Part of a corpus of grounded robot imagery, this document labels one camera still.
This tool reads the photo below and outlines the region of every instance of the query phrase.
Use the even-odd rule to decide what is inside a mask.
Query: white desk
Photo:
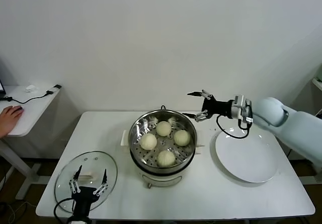
[[[24,86],[4,86],[4,88],[7,92],[7,96],[11,96],[21,102],[24,102],[33,97],[43,96],[48,90],[40,89],[34,93],[27,93]],[[22,105],[24,109],[24,114],[19,119],[16,127],[8,134],[8,136],[21,137],[27,135],[57,94],[58,91],[52,95],[32,100],[26,104],[19,104],[14,101],[0,101],[0,112],[7,106]],[[38,176],[36,174],[38,169],[40,168],[40,164],[35,164],[33,168],[30,168],[14,151],[11,150],[5,139],[0,140],[0,155],[2,155],[12,165],[12,167],[6,174],[6,179],[8,179],[8,177],[11,175],[14,168],[16,168],[19,172],[27,177],[16,196],[16,199],[23,199],[31,184],[48,183],[49,177]]]
[[[134,162],[120,146],[123,130],[143,112],[86,112],[62,154],[38,203],[39,216],[53,217],[54,186],[61,169],[74,157],[90,151],[109,153],[116,161],[118,179],[109,198],[90,212],[91,219],[203,220],[250,219],[314,214],[315,208],[278,142],[269,137],[278,163],[274,178],[264,184],[242,182],[230,175],[210,153],[218,129],[214,120],[194,123],[200,142],[206,145],[187,168],[187,175],[172,187],[145,188],[134,170]],[[223,127],[231,120],[222,118]],[[60,217],[69,217],[60,208]]]

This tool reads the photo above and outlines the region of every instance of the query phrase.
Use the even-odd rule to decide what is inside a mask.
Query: cable
[[[11,207],[11,205],[8,205],[8,207],[10,208],[10,210],[11,210],[11,212],[12,212],[12,214],[9,216],[9,219],[8,219],[8,223],[9,224],[14,224],[14,223],[17,223],[22,217],[23,217],[23,215],[26,213],[26,211],[27,211],[27,206],[32,206],[32,207],[37,207],[36,205],[33,205],[33,204],[31,204],[31,203],[29,203],[29,202],[27,202],[27,201],[24,201],[24,203],[22,203],[16,210],[14,210],[12,207]],[[23,206],[25,206],[25,209],[24,209],[24,211],[23,211],[23,213],[16,219],[16,212],[21,208],[21,207],[23,207]]]
[[[3,173],[4,173],[4,183],[3,183],[3,185],[2,185],[2,187],[0,189],[0,193],[2,192],[2,190],[3,190],[4,186],[5,186],[6,180],[7,180],[6,171],[5,171],[4,168],[2,168],[2,170],[3,170]],[[19,201],[23,201],[23,203],[17,209],[14,210],[12,205],[15,204],[16,202],[19,202]],[[9,208],[12,213],[9,216],[8,223],[9,224],[17,223],[23,217],[23,215],[26,213],[28,205],[32,206],[32,207],[37,207],[36,205],[33,205],[33,204],[31,204],[31,203],[29,203],[29,202],[27,202],[25,200],[15,200],[11,204],[8,204],[6,202],[0,202],[0,216],[3,216],[7,212],[8,208]],[[16,213],[23,206],[25,206],[25,209],[24,209],[23,213],[17,218]]]
[[[218,115],[217,118],[216,118],[216,123],[218,125],[218,127],[220,128],[221,131],[223,131],[224,133],[226,133],[228,136],[230,137],[233,137],[233,138],[236,138],[236,139],[243,139],[243,138],[246,138],[248,136],[248,134],[250,133],[250,128],[248,127],[247,129],[247,133],[245,136],[242,136],[242,137],[238,137],[238,136],[234,136],[234,135],[231,135],[230,133],[226,132],[225,129],[223,129],[221,127],[221,125],[219,124],[219,118],[221,117],[222,115]]]
[[[288,152],[288,154],[287,154],[287,158],[290,156],[290,154],[291,154],[291,152],[292,152],[292,150],[290,150],[289,152]]]
[[[29,100],[27,100],[27,101],[25,101],[25,102],[21,102],[21,101],[18,101],[18,100],[16,100],[16,99],[13,99],[12,98],[12,101],[14,101],[14,102],[18,102],[18,103],[20,103],[20,104],[25,104],[25,103],[27,103],[27,102],[30,102],[31,100],[34,100],[34,99],[39,99],[39,98],[43,98],[43,97],[46,97],[46,96],[48,96],[49,94],[45,94],[45,95],[43,95],[43,96],[41,96],[41,97],[33,97],[33,98],[30,98]]]
[[[68,201],[68,200],[73,200],[73,198],[66,198],[66,199],[63,199],[63,200],[61,200],[60,202],[58,202],[56,205],[55,205],[55,208],[54,208],[54,216],[55,216],[55,218],[56,218],[56,220],[60,223],[60,224],[64,224],[63,222],[62,222],[62,220],[61,219],[59,219],[59,217],[57,216],[57,214],[56,214],[56,210],[57,210],[57,207],[59,207],[59,205],[60,204],[62,204],[63,202],[65,202],[65,201]]]
[[[7,102],[14,101],[14,102],[18,102],[18,103],[20,103],[20,104],[26,104],[27,102],[30,102],[31,100],[39,99],[39,98],[43,98],[43,97],[46,97],[46,96],[48,96],[48,95],[52,95],[52,94],[54,94],[56,91],[58,91],[60,88],[61,88],[61,85],[54,85],[51,89],[49,89],[48,91],[46,91],[46,93],[45,93],[43,96],[40,96],[40,97],[33,97],[33,98],[28,99],[28,100],[27,100],[27,101],[25,101],[25,102],[18,101],[18,100],[16,100],[16,99],[14,99],[13,97],[1,97],[1,98],[0,98],[0,101],[7,101]]]

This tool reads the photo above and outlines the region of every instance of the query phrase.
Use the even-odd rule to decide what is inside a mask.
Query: metal pot rim
[[[176,111],[173,111],[173,110],[168,110],[168,109],[157,109],[157,110],[153,110],[153,111],[150,111],[150,112],[147,112],[147,113],[145,113],[145,114],[143,114],[142,116],[140,116],[133,124],[132,124],[132,126],[131,126],[131,128],[130,128],[130,132],[131,132],[131,130],[133,129],[133,127],[138,123],[138,121],[140,120],[140,119],[142,119],[142,118],[144,118],[144,117],[146,117],[147,115],[150,115],[150,114],[152,114],[152,113],[156,113],[156,112],[170,112],[170,113],[174,113],[174,114],[178,114],[178,115],[180,115],[181,117],[184,117],[185,119],[187,119],[189,122],[191,122],[190,121],[190,119],[188,118],[188,117],[186,117],[185,115],[183,115],[182,113],[180,113],[180,112],[176,112]],[[174,167],[177,167],[177,166],[180,166],[180,165],[184,165],[184,163],[186,162],[186,161],[190,161],[191,159],[193,159],[193,157],[194,157],[194,155],[195,155],[195,152],[196,152],[196,146],[197,146],[197,138],[198,138],[198,136],[197,136],[197,131],[196,131],[196,128],[195,128],[195,126],[193,125],[193,123],[191,122],[191,124],[192,124],[192,127],[193,127],[193,129],[194,129],[194,131],[195,131],[195,136],[196,136],[196,139],[195,139],[195,142],[194,142],[194,147],[195,147],[195,150],[189,155],[189,156],[187,156],[186,157],[186,159],[185,160],[183,160],[181,163],[179,163],[179,164],[176,164],[176,165],[173,165],[173,166],[171,166],[171,167],[155,167],[155,166],[149,166],[149,168],[153,168],[153,169],[156,169],[156,170],[160,170],[160,169],[162,169],[162,170],[165,170],[165,169],[167,169],[167,170],[170,170],[170,169],[172,169],[172,168],[174,168]],[[130,141],[130,139],[128,139],[128,142],[130,143],[130,152],[131,152],[131,156],[133,156],[134,157],[134,154],[133,154],[133,152],[132,152],[132,143],[131,143],[131,141]]]

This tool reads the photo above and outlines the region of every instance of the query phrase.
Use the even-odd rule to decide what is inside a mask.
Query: table leg
[[[4,140],[0,140],[0,154],[7,160],[15,169],[17,169],[24,176],[37,179],[37,174],[34,172],[7,144]]]
[[[40,169],[40,167],[41,167],[41,164],[34,164],[34,166],[32,167],[32,170],[36,173]],[[16,199],[23,200],[31,185],[47,185],[49,179],[50,179],[50,176],[38,176],[37,180],[26,178],[16,195]]]
[[[46,185],[50,179],[50,176],[38,176],[37,171],[40,168],[40,164],[34,164],[30,168],[7,144],[0,140],[0,154],[5,160],[7,160],[12,167],[11,172],[16,168],[20,173],[26,176],[24,183],[16,195],[17,200],[23,200],[27,194],[27,191],[32,184]]]
[[[2,188],[5,183],[7,182],[8,178],[10,177],[10,175],[13,173],[13,171],[15,170],[15,168],[13,166],[10,167],[10,169],[8,170],[8,172],[6,173],[6,179],[3,178],[0,182],[0,188]]]

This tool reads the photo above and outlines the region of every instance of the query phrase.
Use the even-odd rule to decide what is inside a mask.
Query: small white object
[[[34,86],[34,85],[29,85],[29,86],[27,86],[27,87],[25,88],[25,91],[26,91],[26,92],[35,92],[35,91],[37,91],[37,90],[39,90],[39,88],[38,88],[38,87],[36,87],[36,86]]]
[[[159,153],[156,162],[160,167],[170,167],[176,162],[176,156],[173,152],[164,150]]]
[[[162,137],[168,136],[171,133],[171,125],[166,121],[159,122],[156,126],[156,132]]]
[[[156,143],[157,143],[156,137],[151,133],[147,133],[147,134],[143,135],[140,140],[140,146],[144,150],[154,149],[156,146]]]
[[[270,140],[254,130],[252,128],[244,139],[220,133],[216,139],[216,152],[221,163],[236,177],[247,182],[263,183],[273,178],[277,163],[269,146]],[[239,128],[226,131],[235,136],[244,135]]]
[[[187,146],[190,143],[190,133],[188,133],[186,130],[179,130],[175,133],[175,143],[178,146]]]
[[[92,171],[85,172],[79,175],[79,181],[96,181],[98,178],[98,174]]]

